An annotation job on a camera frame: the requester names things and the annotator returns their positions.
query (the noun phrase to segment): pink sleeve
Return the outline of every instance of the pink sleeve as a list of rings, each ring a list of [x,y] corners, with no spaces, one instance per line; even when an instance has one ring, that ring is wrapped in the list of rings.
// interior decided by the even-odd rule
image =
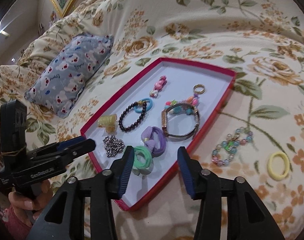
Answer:
[[[17,218],[12,206],[8,209],[8,221],[3,223],[15,240],[25,240],[31,229]]]

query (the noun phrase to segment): purple scrunchie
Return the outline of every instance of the purple scrunchie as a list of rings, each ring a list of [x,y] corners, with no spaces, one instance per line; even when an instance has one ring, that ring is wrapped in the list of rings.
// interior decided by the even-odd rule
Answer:
[[[156,142],[153,139],[153,133],[156,133],[159,137],[160,141],[160,148],[155,148]],[[166,148],[166,139],[165,136],[160,128],[157,128],[156,126],[148,126],[143,133],[141,134],[141,139],[144,142],[144,146],[148,148],[148,150],[151,152],[152,157],[159,157],[162,155],[162,153],[165,152]]]

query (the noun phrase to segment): bed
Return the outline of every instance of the bed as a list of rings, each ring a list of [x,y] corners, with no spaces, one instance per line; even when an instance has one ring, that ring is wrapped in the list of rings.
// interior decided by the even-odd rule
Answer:
[[[82,32],[113,35],[112,55],[88,81],[69,116],[60,119],[23,95]],[[28,149],[67,140],[79,136],[80,128],[116,91],[159,57],[237,72],[229,102],[192,156],[220,177],[244,177],[285,238],[295,239],[304,227],[304,14],[293,0],[87,0],[33,41],[18,65],[0,66],[0,106],[19,99],[28,107]],[[213,164],[212,150],[241,126],[253,131],[253,143],[229,166]],[[286,153],[291,164],[281,181],[271,179],[266,168],[276,151]],[[88,156],[78,158],[66,174],[51,180],[52,188],[56,191],[69,176],[85,179],[95,173]],[[136,212],[122,212],[113,204],[118,236],[193,239],[199,204],[186,194],[177,174]],[[225,239],[225,199],[222,204]],[[88,200],[87,237],[89,226]]]

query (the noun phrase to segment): human hand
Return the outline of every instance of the human hand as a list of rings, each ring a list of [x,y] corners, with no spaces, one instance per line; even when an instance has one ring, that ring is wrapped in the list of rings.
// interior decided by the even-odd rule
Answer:
[[[17,192],[9,193],[9,201],[13,207],[14,214],[28,227],[32,227],[32,223],[25,211],[37,210],[37,212],[33,214],[33,218],[36,220],[53,196],[50,186],[50,182],[48,180],[44,180],[41,183],[42,193],[37,196],[35,200],[31,200]]]

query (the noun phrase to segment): printed pillow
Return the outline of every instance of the printed pillow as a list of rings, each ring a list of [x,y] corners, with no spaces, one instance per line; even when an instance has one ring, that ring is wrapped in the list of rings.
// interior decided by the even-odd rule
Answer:
[[[69,115],[85,83],[110,55],[113,38],[81,34],[52,60],[26,100],[47,107],[59,117]]]

